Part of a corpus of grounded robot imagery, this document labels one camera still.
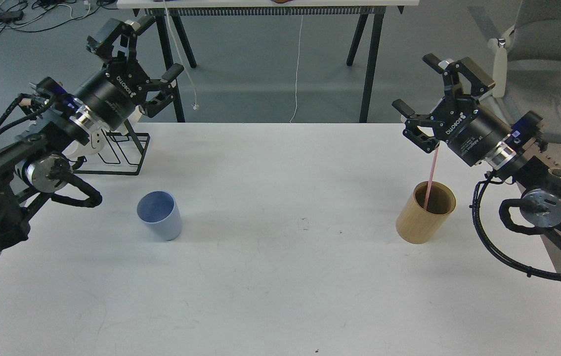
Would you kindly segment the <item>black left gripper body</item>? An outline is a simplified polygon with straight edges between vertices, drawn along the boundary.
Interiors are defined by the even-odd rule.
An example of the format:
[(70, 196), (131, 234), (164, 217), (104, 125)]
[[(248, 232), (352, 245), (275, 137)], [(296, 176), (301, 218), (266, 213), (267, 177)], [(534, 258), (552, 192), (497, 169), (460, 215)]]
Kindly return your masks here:
[(84, 81), (73, 95), (104, 122), (107, 130), (115, 131), (136, 106), (146, 101), (147, 81), (147, 74), (138, 64), (129, 67), (109, 63)]

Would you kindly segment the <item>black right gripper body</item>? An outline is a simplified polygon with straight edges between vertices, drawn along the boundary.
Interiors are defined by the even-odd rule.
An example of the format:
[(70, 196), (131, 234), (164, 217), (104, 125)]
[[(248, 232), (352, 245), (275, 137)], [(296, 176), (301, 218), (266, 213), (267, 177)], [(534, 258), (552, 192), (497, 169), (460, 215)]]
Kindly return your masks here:
[(434, 136), (445, 141), (468, 166), (483, 160), (511, 132), (508, 124), (469, 96), (457, 98), (455, 106), (442, 99), (431, 117), (443, 122), (433, 130)]

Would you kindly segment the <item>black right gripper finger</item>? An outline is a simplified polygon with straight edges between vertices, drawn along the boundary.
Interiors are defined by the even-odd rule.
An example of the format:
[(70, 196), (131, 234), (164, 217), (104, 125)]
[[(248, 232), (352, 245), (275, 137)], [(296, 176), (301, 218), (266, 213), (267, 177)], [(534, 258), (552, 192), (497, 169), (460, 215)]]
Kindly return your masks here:
[(454, 61), (452, 59), (439, 59), (432, 53), (425, 54), (423, 61), (441, 75), (443, 79), (444, 97), (448, 102), (454, 102), (465, 94), (461, 77), (470, 83), (470, 97), (479, 99), (482, 95), (495, 88), (496, 83), (480, 66), (471, 58), (466, 57)]
[(440, 126), (440, 122), (431, 120), (428, 114), (416, 114), (413, 108), (402, 99), (393, 101), (392, 106), (404, 117), (405, 129), (403, 130), (403, 135), (407, 139), (425, 153), (431, 153), (438, 147), (440, 140), (432, 135), (427, 135), (421, 128), (431, 128), (434, 130)]

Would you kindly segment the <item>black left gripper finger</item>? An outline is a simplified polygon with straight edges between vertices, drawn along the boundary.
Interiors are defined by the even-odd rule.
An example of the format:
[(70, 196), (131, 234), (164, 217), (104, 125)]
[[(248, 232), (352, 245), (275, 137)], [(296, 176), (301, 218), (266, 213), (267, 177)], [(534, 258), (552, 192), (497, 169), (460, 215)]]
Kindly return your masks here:
[(88, 36), (86, 49), (103, 62), (101, 69), (93, 74), (104, 74), (109, 68), (118, 74), (145, 74), (136, 59), (136, 43), (155, 22), (151, 15), (126, 22), (111, 18), (95, 36)]
[(140, 112), (153, 118), (164, 108), (172, 104), (175, 117), (183, 119), (183, 106), (177, 87), (176, 79), (184, 71), (184, 67), (175, 63), (162, 75), (160, 79), (148, 79), (143, 84), (136, 86), (139, 97), (138, 106)]

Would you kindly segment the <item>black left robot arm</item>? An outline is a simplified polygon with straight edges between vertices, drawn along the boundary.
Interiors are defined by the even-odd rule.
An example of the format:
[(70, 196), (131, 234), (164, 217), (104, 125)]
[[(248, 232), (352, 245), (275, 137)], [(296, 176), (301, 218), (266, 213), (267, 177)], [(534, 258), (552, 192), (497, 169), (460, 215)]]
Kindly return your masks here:
[(102, 68), (75, 93), (47, 77), (32, 94), (19, 94), (0, 117), (0, 252), (29, 237), (29, 221), (47, 201), (93, 208), (102, 196), (75, 175), (64, 151), (87, 145), (99, 130), (116, 131), (138, 111), (154, 117), (175, 99), (181, 64), (151, 79), (136, 58), (136, 41), (156, 22), (149, 14), (122, 22), (111, 19), (87, 49)]

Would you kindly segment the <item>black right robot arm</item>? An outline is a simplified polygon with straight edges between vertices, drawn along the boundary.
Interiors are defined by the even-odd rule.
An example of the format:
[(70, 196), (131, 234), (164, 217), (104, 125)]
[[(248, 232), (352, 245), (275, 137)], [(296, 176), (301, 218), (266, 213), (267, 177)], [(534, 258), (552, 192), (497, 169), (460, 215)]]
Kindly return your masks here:
[(495, 82), (472, 59), (441, 60), (429, 53), (423, 61), (443, 80), (444, 95), (429, 114), (416, 114), (402, 99), (392, 103), (404, 118), (404, 136), (426, 153), (441, 142), (468, 166), (486, 162), (491, 170), (476, 184), (470, 208), (473, 225), (486, 249), (503, 264), (527, 276), (561, 282), (561, 273), (515, 261), (484, 231), (480, 208), (490, 184), (511, 179), (522, 196), (503, 200), (499, 217), (505, 228), (527, 236), (546, 236), (561, 250), (561, 167), (545, 155), (543, 119), (528, 111), (509, 126), (479, 103)]

